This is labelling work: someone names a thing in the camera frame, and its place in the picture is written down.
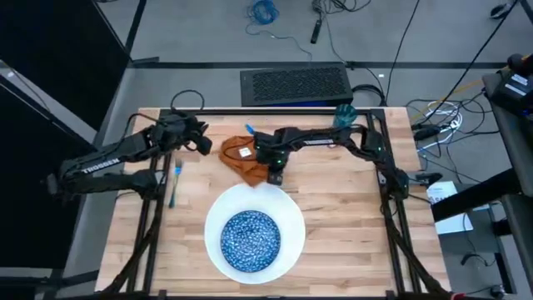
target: white cable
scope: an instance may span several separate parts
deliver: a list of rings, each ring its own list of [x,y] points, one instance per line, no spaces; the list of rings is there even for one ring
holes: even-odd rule
[[[431,104],[435,103],[436,101],[434,102],[429,102],[427,104],[427,106],[429,107],[428,111],[425,113],[426,117],[429,116],[430,114],[433,113],[433,109],[431,109]],[[425,145],[424,147],[420,147],[417,149],[417,152],[420,152],[420,151],[424,151],[424,150],[427,150],[427,148],[431,148],[435,145],[438,145],[438,144],[441,144],[441,143],[445,143],[447,142],[451,137],[453,137],[454,133],[457,132],[457,130],[459,130],[459,128],[461,127],[462,123],[463,123],[463,115],[459,112],[459,107],[457,107],[454,103],[451,103],[451,102],[444,102],[442,104],[445,104],[445,105],[449,105],[452,107],[451,110],[445,110],[445,109],[439,109],[437,111],[435,111],[434,114],[436,115],[445,115],[445,116],[452,116],[452,120],[450,122],[450,126],[449,127],[446,127],[446,128],[443,128],[441,130],[440,133],[445,133],[447,131],[451,131],[450,134],[448,134],[447,137],[441,139],[440,141],[438,142],[433,142],[431,144],[428,144],[428,145]]]

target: black panel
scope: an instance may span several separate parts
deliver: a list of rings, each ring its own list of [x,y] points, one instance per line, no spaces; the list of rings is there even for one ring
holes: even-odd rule
[[[4,0],[0,58],[98,130],[128,55],[91,0]]]
[[[288,103],[351,103],[353,95],[346,68],[342,63],[311,64],[241,71],[243,107]]]
[[[63,205],[52,200],[42,180],[62,160],[92,149],[4,85],[0,85],[0,267],[64,268],[80,202]]]

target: orange cloth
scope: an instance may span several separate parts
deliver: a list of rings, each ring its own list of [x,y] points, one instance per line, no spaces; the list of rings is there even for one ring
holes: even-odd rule
[[[239,150],[248,148],[251,155],[242,157]],[[253,148],[253,137],[230,137],[222,143],[220,160],[241,175],[251,187],[264,182],[268,177],[268,166],[256,160],[256,149]]]

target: butcher block tabletop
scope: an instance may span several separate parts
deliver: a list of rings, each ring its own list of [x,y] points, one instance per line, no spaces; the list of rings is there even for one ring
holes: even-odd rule
[[[407,172],[420,170],[407,111],[403,107],[383,109],[396,165]],[[289,126],[331,126],[332,116],[313,115],[312,108],[306,110],[309,115],[197,116],[209,124],[205,135],[213,141],[211,154],[203,157],[184,148],[172,153],[151,294],[165,289],[170,296],[362,297],[383,296],[385,290],[396,290],[376,170],[372,162],[353,157],[343,147],[304,147],[289,158],[281,189],[296,202],[306,224],[303,251],[289,272],[265,284],[240,284],[219,272],[207,256],[203,240],[207,213],[224,191],[243,182],[219,160],[222,142],[233,136],[249,136],[246,123],[265,133]],[[160,111],[142,108],[139,112],[158,118]],[[359,117],[356,123],[366,124],[366,118]],[[133,132],[151,124],[152,121],[137,117]],[[352,138],[358,143],[356,134]],[[176,158],[182,160],[182,173],[177,181],[176,206],[169,208]],[[149,164],[128,163],[125,172],[149,168]],[[422,187],[411,186],[411,194],[426,196]],[[135,193],[117,200],[97,291],[111,283],[132,255],[141,206],[142,200]],[[151,203],[151,213],[154,207],[155,203]],[[450,289],[429,204],[408,198],[405,207],[417,257],[443,288]],[[392,202],[391,210],[395,211]],[[146,257],[147,251],[139,264],[136,290],[142,289]],[[406,290],[410,291],[403,254],[401,266]]]

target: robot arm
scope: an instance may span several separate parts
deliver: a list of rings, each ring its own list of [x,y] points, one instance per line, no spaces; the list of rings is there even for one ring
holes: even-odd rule
[[[361,146],[358,147],[351,139],[352,133],[361,134]],[[386,180],[390,193],[405,199],[409,193],[407,174],[394,167],[391,156],[387,153],[383,136],[377,131],[368,130],[361,125],[354,127],[300,130],[296,127],[277,129],[273,135],[263,132],[254,133],[254,147],[257,161],[268,168],[267,181],[281,185],[283,168],[290,152],[306,146],[337,145],[346,148],[352,155],[371,161]]]
[[[64,161],[59,170],[47,177],[48,191],[55,197],[70,198],[80,193],[99,193],[133,189],[142,198],[154,198],[161,178],[153,170],[133,174],[106,174],[92,177],[92,173],[119,163],[136,163],[159,158],[182,146],[207,155],[212,142],[203,136],[208,125],[185,112],[161,117],[155,125],[108,145],[100,151]],[[193,142],[196,149],[188,145]]]

